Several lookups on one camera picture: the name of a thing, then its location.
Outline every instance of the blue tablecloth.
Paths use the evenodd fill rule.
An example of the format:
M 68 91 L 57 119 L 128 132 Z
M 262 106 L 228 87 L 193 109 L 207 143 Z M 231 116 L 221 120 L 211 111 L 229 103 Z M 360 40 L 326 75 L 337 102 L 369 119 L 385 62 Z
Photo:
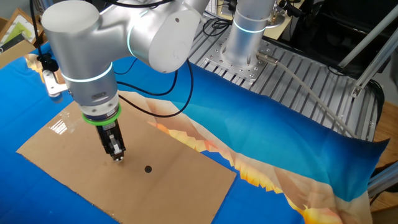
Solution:
M 44 52 L 48 50 L 49 46 L 46 45 Z M 131 62 L 132 58 L 119 60 L 114 63 L 114 70 L 124 72 Z M 386 144 L 375 145 L 343 138 L 296 112 L 286 117 L 281 114 L 284 113 L 284 110 L 288 110 L 284 106 L 265 96 L 240 89 L 199 67 L 194 66 L 194 74 L 195 94 L 192 98 L 192 105 L 187 108 L 186 114 L 209 129 L 229 147 L 238 152 L 241 149 L 240 152 L 259 161 L 320 182 L 326 182 L 336 190 L 335 194 L 346 201 L 358 197 L 366 190 L 366 182 Z M 129 75 L 118 76 L 119 80 L 158 92 L 166 90 L 171 85 L 172 78 L 173 75 L 155 73 L 140 62 L 137 62 Z M 189 92 L 189 85 L 184 83 L 189 83 L 186 65 L 181 68 L 175 93 L 164 99 L 173 101 L 177 107 L 181 108 Z M 225 95 L 226 91 L 231 94 L 230 97 L 233 98 L 233 101 L 240 103 L 240 109 L 231 102 L 221 102 L 225 99 L 220 98 L 219 95 Z M 19 58 L 0 70 L 0 97 L 2 104 L 0 111 L 2 118 L 0 121 L 0 223 L 117 223 L 16 153 L 18 148 L 31 136 L 72 102 L 71 96 L 64 93 L 63 101 L 55 104 L 48 97 L 38 73 L 27 67 L 24 58 Z M 217 115 L 219 117 L 214 117 L 214 119 L 209 116 L 203 117 L 203 113 L 211 113 L 211 110 L 206 111 L 206 108 L 202 111 L 198 109 L 203 103 L 203 98 L 211 99 L 208 100 L 208 108 L 222 110 L 222 113 Z M 240 131 L 245 131 L 242 128 L 245 124 L 237 117 L 245 116 L 252 110 L 257 110 L 257 115 L 253 116 L 254 118 L 275 116 L 275 118 L 260 121 L 254 118 L 247 119 L 252 126 L 250 134 L 253 135 L 253 138 L 259 138 L 261 141 L 268 138 L 279 138 L 275 139 L 279 142 L 275 142 L 275 144 L 279 144 L 278 147 L 283 146 L 280 151 L 247 151 L 244 148 L 248 141 L 239 142 L 238 138 L 234 138 L 235 135 L 242 134 Z M 225 123 L 224 126 L 213 126 L 212 124 L 216 123 L 220 117 L 226 120 L 236 119 L 237 122 Z M 285 124 L 279 124 L 280 119 L 284 119 Z M 280 126 L 280 128 L 289 126 L 289 130 L 287 132 L 280 131 L 276 136 L 270 136 L 269 133 L 263 131 L 264 126 Z M 301 136 L 301 139 L 297 140 L 298 143 L 284 142 L 284 138 L 291 139 L 289 132 Z M 262 144 L 261 141 L 254 141 L 253 144 Z M 320 156 L 321 160 L 289 154 L 290 149 L 282 152 L 283 149 L 289 147 L 297 148 L 297 144 L 306 144 L 306 149 L 314 150 L 314 152 L 317 147 L 330 147 L 331 149 L 323 150 Z M 346 144 L 347 147 L 336 149 L 335 144 Z M 350 147 L 354 149 L 349 151 L 349 154 L 342 152 Z M 219 154 L 210 152 L 204 152 L 204 154 L 238 172 Z M 272 157 L 279 157 L 282 161 L 270 161 L 269 158 Z M 306 165 L 292 167 L 289 163 L 291 159 L 302 159 Z M 349 168 L 352 172 L 358 173 L 355 180 L 350 180 L 345 176 L 338 177 L 347 168 L 347 166 L 336 165 L 334 162 L 338 160 L 342 162 L 353 160 L 355 166 Z M 325 174 L 322 172 L 309 171 L 316 166 L 320 170 L 330 170 L 329 179 L 325 179 Z M 353 186 L 347 188 L 350 182 L 353 183 Z M 284 194 L 266 192 L 261 187 L 255 187 L 245 180 L 241 180 L 238 174 L 213 223 L 260 223 L 265 221 L 269 223 L 304 223 L 303 216 L 292 209 Z

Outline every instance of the cardboard box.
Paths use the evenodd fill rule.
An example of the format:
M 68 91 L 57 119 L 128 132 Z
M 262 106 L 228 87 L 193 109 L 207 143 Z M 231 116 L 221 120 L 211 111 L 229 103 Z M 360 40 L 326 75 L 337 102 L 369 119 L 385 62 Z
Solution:
M 120 103 L 122 162 L 105 153 L 76 103 L 17 152 L 121 223 L 210 224 L 236 174 Z
M 27 40 L 19 42 L 17 45 L 0 54 L 0 68 L 3 68 L 19 57 L 29 54 L 34 49 L 35 47 Z
M 0 17 L 0 31 L 2 31 L 2 29 L 6 26 L 7 22 L 8 22 L 8 19 Z

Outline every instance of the black cable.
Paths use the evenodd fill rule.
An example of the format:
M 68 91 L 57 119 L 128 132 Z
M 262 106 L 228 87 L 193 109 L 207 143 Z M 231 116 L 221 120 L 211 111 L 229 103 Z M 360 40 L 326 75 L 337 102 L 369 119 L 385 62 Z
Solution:
M 375 80 L 370 80 L 366 86 L 369 88 L 369 90 L 371 90 L 374 93 L 374 97 L 377 101 L 376 124 L 378 124 L 380 121 L 381 112 L 383 111 L 383 106 L 384 106 L 384 101 L 385 101 L 384 91 L 383 91 L 381 85 Z
M 157 7 L 161 4 L 166 4 L 166 3 L 172 2 L 173 0 L 161 0 L 159 2 L 154 2 L 154 3 L 150 3 L 150 4 L 138 4 L 138 5 L 125 4 L 125 3 L 121 3 L 121 2 L 117 2 L 117 1 L 113 1 L 113 0 L 102 0 L 102 1 L 107 2 L 109 4 L 114 4 L 115 6 L 121 6 L 121 7 L 146 8 L 146 7 Z
M 334 72 L 332 69 L 330 69 L 330 67 L 331 67 L 330 65 L 328 65 L 328 66 L 326 66 L 326 67 L 328 68 L 329 72 L 331 72 L 332 74 L 337 75 L 337 76 L 341 76 L 341 77 L 350 77 L 350 76 L 354 75 L 354 74 L 352 74 L 352 73 L 346 74 L 345 71 L 344 71 L 342 68 L 341 68 L 341 69 L 334 68 L 334 69 L 336 69 L 338 72 L 340 72 L 340 73 L 336 73 L 336 72 Z
M 382 192 L 377 193 L 377 194 L 372 198 L 372 200 L 371 200 L 370 203 L 369 203 L 370 206 L 371 206 L 371 205 L 373 204 L 373 202 L 380 196 L 381 193 L 382 193 Z
M 178 70 L 176 70 L 174 74 L 175 74 L 175 75 L 174 75 L 173 85 L 170 87 L 169 90 L 167 90 L 167 91 L 164 92 L 164 93 L 151 93 L 151 92 L 149 92 L 149 91 L 143 90 L 142 88 L 133 86 L 133 85 L 128 84 L 128 83 L 125 83 L 125 82 L 117 82 L 117 83 L 120 84 L 120 85 L 128 86 L 128 87 L 130 87 L 130 88 L 136 89 L 136 90 L 138 90 L 138 91 L 141 91 L 141 92 L 143 92 L 143 93 L 146 93 L 146 94 L 149 94 L 149 95 L 152 95 L 152 96 L 164 96 L 164 95 L 169 94 L 171 91 L 173 91 L 173 89 L 174 89 L 174 87 L 175 87 L 175 84 L 177 83 Z
M 188 59 L 187 59 L 187 63 L 188 63 L 188 67 L 189 67 L 189 72 L 190 72 L 190 74 L 191 74 L 191 89 L 190 89 L 190 92 L 189 92 L 189 96 L 188 96 L 187 102 L 185 103 L 185 105 L 183 106 L 183 108 L 181 108 L 178 112 L 176 112 L 176 113 L 174 113 L 174 114 L 169 114 L 169 115 L 154 114 L 154 113 L 151 113 L 151 112 L 149 112 L 149 111 L 146 111 L 146 110 L 144 110 L 144 109 L 138 107 L 138 106 L 135 105 L 134 103 L 131 103 L 129 100 L 127 100 L 125 97 L 123 97 L 123 96 L 121 96 L 121 95 L 119 95 L 120 99 L 124 100 L 126 103 L 130 104 L 130 105 L 131 105 L 132 107 L 134 107 L 135 109 L 137 109 L 137 110 L 139 110 L 139 111 L 141 111 L 141 112 L 143 112 L 143 113 L 149 114 L 149 115 L 151 115 L 151 116 L 158 117 L 158 118 L 171 118 L 171 117 L 174 117 L 174 116 L 176 116 L 176 115 L 182 113 L 182 112 L 187 108 L 189 102 L 191 101 L 191 97 L 192 97 L 192 93 L 193 93 L 193 83 L 194 83 L 194 81 L 193 81 L 193 71 L 192 71 L 192 67 L 191 67 L 191 64 L 190 64 L 190 62 L 189 62 Z
M 216 29 L 216 30 L 221 29 L 221 31 L 218 33 L 215 33 L 215 34 L 208 34 L 206 32 L 206 29 L 210 24 L 213 29 Z M 229 25 L 231 25 L 231 24 L 232 24 L 232 21 L 229 21 L 227 19 L 220 19 L 220 18 L 209 19 L 203 25 L 202 31 L 204 34 L 206 34 L 209 37 L 215 37 L 215 36 L 220 35 L 223 32 L 225 32 L 228 29 Z
M 290 26 L 289 26 L 289 37 L 290 37 L 290 42 L 292 41 L 292 24 L 293 24 L 293 15 L 291 16 L 292 20 L 290 21 Z
M 39 57 L 43 57 L 42 49 L 40 46 L 42 45 L 39 37 L 39 33 L 37 32 L 37 23 L 35 18 L 35 11 L 33 8 L 33 0 L 29 0 L 29 7 L 30 7 L 30 16 L 32 17 L 33 29 L 35 30 L 35 37 L 36 37 L 36 44 L 37 44 L 37 51 L 39 52 Z
M 122 72 L 122 73 L 118 73 L 118 72 L 114 72 L 114 73 L 117 74 L 117 75 L 125 75 L 125 74 L 129 73 L 130 70 L 131 70 L 131 68 L 132 68 L 132 66 L 136 63 L 137 59 L 138 59 L 138 58 L 136 58 L 136 59 L 132 62 L 130 68 L 129 68 L 127 71 Z

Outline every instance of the metal frame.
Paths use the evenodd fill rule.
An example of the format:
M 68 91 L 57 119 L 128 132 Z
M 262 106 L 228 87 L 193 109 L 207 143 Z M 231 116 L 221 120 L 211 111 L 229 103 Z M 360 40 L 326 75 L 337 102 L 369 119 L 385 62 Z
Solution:
M 355 98 L 358 97 L 358 95 L 361 93 L 363 88 L 368 84 L 370 79 L 373 76 L 375 76 L 376 72 L 379 70 L 381 65 L 383 65 L 384 62 L 386 62 L 388 57 L 390 57 L 390 55 L 397 47 L 398 47 L 398 29 L 388 39 L 386 44 L 376 55 L 371 64 L 366 68 L 365 72 L 358 78 L 351 92 L 351 96 Z
M 368 194 L 373 197 L 398 183 L 398 162 L 394 163 L 369 181 Z

